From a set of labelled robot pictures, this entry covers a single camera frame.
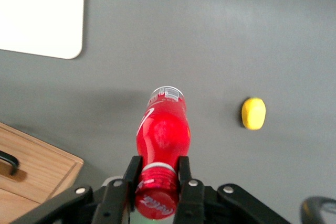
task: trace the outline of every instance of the yellow ball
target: yellow ball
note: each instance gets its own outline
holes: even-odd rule
[[[247,99],[242,107],[243,124],[249,130],[259,130],[265,121],[266,106],[262,99],[253,97]]]

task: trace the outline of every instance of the black handle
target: black handle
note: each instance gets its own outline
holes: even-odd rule
[[[0,151],[0,159],[6,161],[6,162],[9,162],[11,165],[12,165],[12,171],[11,171],[11,175],[15,175],[16,172],[17,172],[17,169],[19,167],[19,160],[17,160],[16,157],[8,154],[8,153],[5,153],[3,151]]]

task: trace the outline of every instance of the wooden drawer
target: wooden drawer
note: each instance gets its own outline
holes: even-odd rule
[[[11,176],[10,164],[0,160],[0,224],[8,223],[1,217],[8,212],[4,208],[22,203],[18,214],[24,214],[71,186],[83,166],[82,159],[2,123],[0,150],[20,162]]]
[[[0,224],[10,223],[39,203],[0,189]]]

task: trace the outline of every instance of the bottle cap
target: bottle cap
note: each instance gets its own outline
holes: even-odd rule
[[[166,167],[151,167],[139,176],[135,206],[148,219],[164,219],[176,211],[179,202],[177,175]]]
[[[179,202],[177,192],[153,188],[138,193],[135,197],[135,206],[139,213],[148,219],[165,219],[176,212]]]

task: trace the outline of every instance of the red plastic bottle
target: red plastic bottle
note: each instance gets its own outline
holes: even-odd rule
[[[146,218],[167,218],[179,201],[178,158],[186,156],[190,146],[186,105],[178,89],[164,86],[152,93],[136,139],[143,170],[135,205]]]

